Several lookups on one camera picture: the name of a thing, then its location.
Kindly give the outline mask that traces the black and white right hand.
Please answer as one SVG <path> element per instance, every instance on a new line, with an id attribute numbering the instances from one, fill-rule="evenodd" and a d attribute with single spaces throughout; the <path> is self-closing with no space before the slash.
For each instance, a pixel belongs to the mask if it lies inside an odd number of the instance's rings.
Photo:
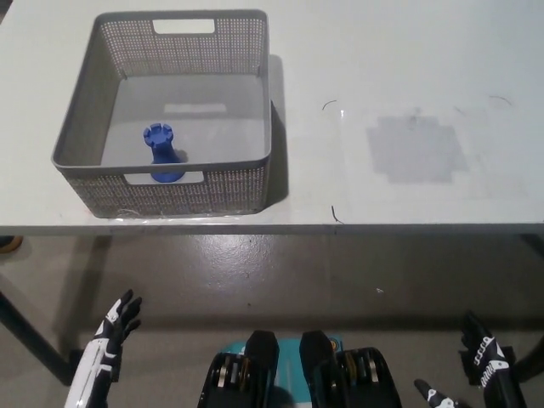
<path id="1" fill-rule="evenodd" d="M 463 318 L 462 343 L 465 362 L 479 380 L 486 407 L 527 406 L 507 355 L 472 311 Z"/>

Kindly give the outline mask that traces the white and black left hand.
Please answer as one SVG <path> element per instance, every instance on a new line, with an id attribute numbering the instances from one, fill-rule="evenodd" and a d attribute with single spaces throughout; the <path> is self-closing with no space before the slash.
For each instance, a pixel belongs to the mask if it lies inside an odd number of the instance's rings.
<path id="1" fill-rule="evenodd" d="M 141 297 L 127 290 L 110 307 L 76 368 L 65 407 L 106 407 L 111 385 L 119 381 L 123 344 L 141 321 Z"/>

